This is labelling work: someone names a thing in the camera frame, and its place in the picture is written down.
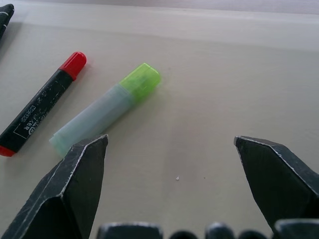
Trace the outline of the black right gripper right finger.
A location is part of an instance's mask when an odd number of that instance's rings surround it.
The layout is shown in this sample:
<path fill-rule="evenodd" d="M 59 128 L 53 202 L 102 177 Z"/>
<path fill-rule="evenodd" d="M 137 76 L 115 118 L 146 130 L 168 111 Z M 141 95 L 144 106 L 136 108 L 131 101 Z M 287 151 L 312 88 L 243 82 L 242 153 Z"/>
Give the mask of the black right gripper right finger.
<path fill-rule="evenodd" d="M 319 217 L 319 175 L 286 146 L 265 139 L 236 136 L 253 198 L 271 229 L 282 219 Z"/>

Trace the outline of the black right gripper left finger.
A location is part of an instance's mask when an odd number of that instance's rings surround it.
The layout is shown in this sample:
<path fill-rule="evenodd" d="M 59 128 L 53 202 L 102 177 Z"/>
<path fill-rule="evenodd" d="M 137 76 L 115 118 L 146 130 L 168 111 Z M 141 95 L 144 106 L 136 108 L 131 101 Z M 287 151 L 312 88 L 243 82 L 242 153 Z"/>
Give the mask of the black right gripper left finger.
<path fill-rule="evenodd" d="M 38 183 L 4 239 L 87 239 L 97 212 L 108 136 L 73 145 Z"/>

